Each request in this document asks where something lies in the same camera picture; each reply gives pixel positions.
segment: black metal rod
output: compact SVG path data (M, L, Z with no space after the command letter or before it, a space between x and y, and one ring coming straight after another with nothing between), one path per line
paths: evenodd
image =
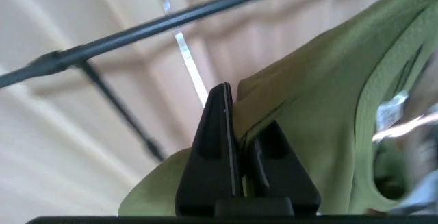
M82 62L77 65L87 75L87 77L99 88L99 90L108 98L109 102L117 109L119 114L128 123L130 128L137 134L137 136L144 142L147 149L160 161L164 160L164 156L159 150L158 146L152 141L152 138L146 134L144 129L140 127L140 123L129 113L128 109L116 96L116 94L110 90L110 88L99 77L99 73L94 69L93 65L89 62Z
M213 0L168 16L155 19L151 22L132 27L125 31L106 36L84 45L79 45L65 51L52 53L50 57L43 55L43 60L26 66L26 68L31 68L30 72L32 72L32 74L28 76L0 76L0 88L23 81L30 77L49 75L63 71L70 66L75 66L80 62L84 62L96 55L100 55L130 43L137 42L149 36L153 36L168 29L172 29L191 21L195 21L237 5L241 5L248 1L252 0Z

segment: white tag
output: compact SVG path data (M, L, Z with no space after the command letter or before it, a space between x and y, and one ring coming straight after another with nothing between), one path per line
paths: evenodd
M377 108L377 131L390 128L403 116L403 103L408 98L406 91L398 93L391 101L384 102Z

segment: olive green fabric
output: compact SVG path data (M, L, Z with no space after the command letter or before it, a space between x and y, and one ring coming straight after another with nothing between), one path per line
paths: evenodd
M379 1L242 80L233 104L235 137L244 149L276 120L320 191L321 213L387 211L398 201L384 196L404 195L409 186L395 148L373 151L376 110L401 86L412 87L437 47L437 32L437 0ZM174 214L187 153L143 179L119 214Z

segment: blurry background object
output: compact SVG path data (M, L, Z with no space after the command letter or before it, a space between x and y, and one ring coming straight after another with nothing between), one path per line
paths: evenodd
M206 0L169 0L174 10ZM258 0L181 28L207 91L239 80L378 0ZM161 0L0 0L0 73L164 15ZM166 155L203 106L172 32L93 59ZM156 162L79 71L0 90L0 221L117 214Z

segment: white curtain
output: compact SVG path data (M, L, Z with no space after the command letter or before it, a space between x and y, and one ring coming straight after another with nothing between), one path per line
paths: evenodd
M174 10L206 0L170 0ZM378 0L257 0L182 27L207 90L279 60ZM163 16L160 0L0 0L0 73ZM166 155L202 104L172 32L91 59ZM0 222L114 215L157 166L77 69L0 90Z

